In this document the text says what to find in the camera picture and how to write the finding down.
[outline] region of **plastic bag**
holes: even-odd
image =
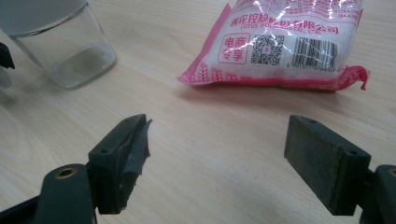
[[[239,0],[223,9],[178,80],[339,91],[369,72],[344,65],[362,0]]]

